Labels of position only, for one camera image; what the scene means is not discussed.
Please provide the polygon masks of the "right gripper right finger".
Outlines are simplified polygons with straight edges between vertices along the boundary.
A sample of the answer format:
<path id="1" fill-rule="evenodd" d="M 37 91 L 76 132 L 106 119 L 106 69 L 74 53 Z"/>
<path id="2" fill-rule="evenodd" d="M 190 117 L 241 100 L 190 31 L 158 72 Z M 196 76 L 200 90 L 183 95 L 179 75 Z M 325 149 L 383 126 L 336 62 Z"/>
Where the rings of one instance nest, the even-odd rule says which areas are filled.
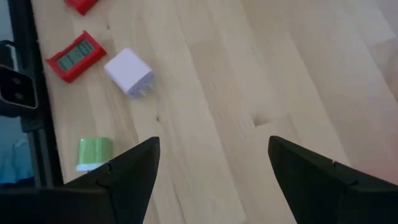
<path id="1" fill-rule="evenodd" d="M 397 186 L 279 136 L 274 175 L 297 223 L 397 223 Z"/>

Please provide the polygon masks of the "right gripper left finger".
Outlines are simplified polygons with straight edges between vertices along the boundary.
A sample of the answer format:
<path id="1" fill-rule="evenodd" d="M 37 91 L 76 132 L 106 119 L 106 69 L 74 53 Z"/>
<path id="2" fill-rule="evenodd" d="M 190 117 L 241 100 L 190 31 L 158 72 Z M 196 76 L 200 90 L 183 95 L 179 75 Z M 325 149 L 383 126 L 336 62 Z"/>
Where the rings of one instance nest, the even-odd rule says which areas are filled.
<path id="1" fill-rule="evenodd" d="M 155 185 L 160 139 L 151 137 L 65 184 L 75 223 L 142 223 Z"/>

